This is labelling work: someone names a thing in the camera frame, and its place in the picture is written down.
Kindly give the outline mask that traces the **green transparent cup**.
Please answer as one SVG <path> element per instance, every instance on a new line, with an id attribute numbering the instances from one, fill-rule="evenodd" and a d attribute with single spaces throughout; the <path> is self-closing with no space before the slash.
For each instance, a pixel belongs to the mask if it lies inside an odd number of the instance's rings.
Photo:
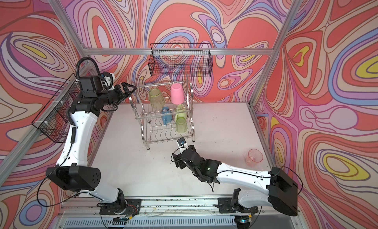
<path id="1" fill-rule="evenodd" d="M 184 117 L 178 117 L 176 120 L 176 131 L 180 134 L 184 134 L 188 130 L 187 120 Z"/>
<path id="2" fill-rule="evenodd" d="M 164 97 L 158 88 L 149 91 L 150 105 L 154 110 L 161 111 L 165 106 Z"/>

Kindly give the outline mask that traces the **blue ceramic mug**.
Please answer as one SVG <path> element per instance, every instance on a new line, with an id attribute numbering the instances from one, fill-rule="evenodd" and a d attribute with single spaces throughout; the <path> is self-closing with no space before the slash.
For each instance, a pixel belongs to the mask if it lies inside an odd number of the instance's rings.
<path id="1" fill-rule="evenodd" d="M 173 116 L 168 106 L 164 106 L 162 108 L 161 114 L 162 114 L 161 119 L 164 125 L 167 125 L 172 122 Z"/>

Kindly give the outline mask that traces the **pink plastic cup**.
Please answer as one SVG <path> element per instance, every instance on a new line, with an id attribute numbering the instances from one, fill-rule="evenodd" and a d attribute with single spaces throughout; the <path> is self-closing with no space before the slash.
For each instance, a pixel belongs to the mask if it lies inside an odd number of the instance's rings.
<path id="1" fill-rule="evenodd" d="M 171 85 L 171 101 L 175 105 L 180 105 L 184 102 L 184 89 L 180 83 Z"/>

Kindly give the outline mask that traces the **light green ceramic mug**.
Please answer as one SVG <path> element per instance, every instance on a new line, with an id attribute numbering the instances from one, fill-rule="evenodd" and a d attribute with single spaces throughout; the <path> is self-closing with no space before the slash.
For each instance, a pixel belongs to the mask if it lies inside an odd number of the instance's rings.
<path id="1" fill-rule="evenodd" d="M 176 113 L 175 113 L 175 118 L 174 118 L 174 121 L 176 122 L 180 117 L 184 118 L 184 119 L 187 119 L 188 117 L 188 112 L 187 112 L 187 108 L 184 104 L 179 104 L 177 105 L 177 108 L 175 109 L 176 110 Z"/>

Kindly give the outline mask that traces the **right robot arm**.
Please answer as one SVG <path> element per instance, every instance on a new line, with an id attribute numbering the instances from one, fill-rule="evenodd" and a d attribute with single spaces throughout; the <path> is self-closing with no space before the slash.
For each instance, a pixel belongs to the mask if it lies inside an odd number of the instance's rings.
<path id="1" fill-rule="evenodd" d="M 177 168 L 190 169 L 194 177 L 210 186 L 237 185 L 230 201 L 235 211 L 246 213 L 253 207 L 271 206 L 284 215 L 298 215 L 298 185 L 281 168 L 259 171 L 233 167 L 202 158 L 192 145 L 175 150 L 171 160 Z"/>

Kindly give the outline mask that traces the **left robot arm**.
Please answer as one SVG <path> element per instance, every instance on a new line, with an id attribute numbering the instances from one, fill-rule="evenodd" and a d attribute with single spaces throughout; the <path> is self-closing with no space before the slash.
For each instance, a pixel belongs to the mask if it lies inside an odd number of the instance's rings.
<path id="1" fill-rule="evenodd" d="M 75 196 L 87 194 L 96 198 L 100 209 L 122 214 L 128 206 L 123 191 L 100 181 L 100 170 L 88 166 L 88 150 L 100 113 L 106 111 L 106 106 L 117 110 L 136 91 L 136 86 L 125 82 L 115 85 L 114 74 L 101 73 L 91 57 L 81 58 L 75 73 L 80 92 L 66 110 L 68 136 L 56 165 L 46 170 L 46 178 Z"/>

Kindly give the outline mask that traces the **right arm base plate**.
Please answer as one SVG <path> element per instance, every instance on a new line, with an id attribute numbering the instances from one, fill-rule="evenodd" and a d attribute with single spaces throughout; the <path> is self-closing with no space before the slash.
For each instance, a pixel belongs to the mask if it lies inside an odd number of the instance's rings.
<path id="1" fill-rule="evenodd" d="M 219 197 L 218 203 L 214 204 L 221 214 L 230 214 L 230 213 L 249 213 L 256 214 L 259 212 L 257 206 L 246 208 L 241 206 L 238 202 L 233 200 L 231 197 Z"/>

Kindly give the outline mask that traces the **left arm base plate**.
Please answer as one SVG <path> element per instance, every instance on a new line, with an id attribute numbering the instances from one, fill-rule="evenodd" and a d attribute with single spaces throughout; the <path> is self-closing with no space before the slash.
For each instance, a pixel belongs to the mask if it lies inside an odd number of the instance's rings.
<path id="1" fill-rule="evenodd" d="M 100 215 L 127 215 L 135 216 L 140 212 L 142 199 L 127 198 L 124 202 L 102 203 L 99 202 L 96 206 L 100 210 Z"/>

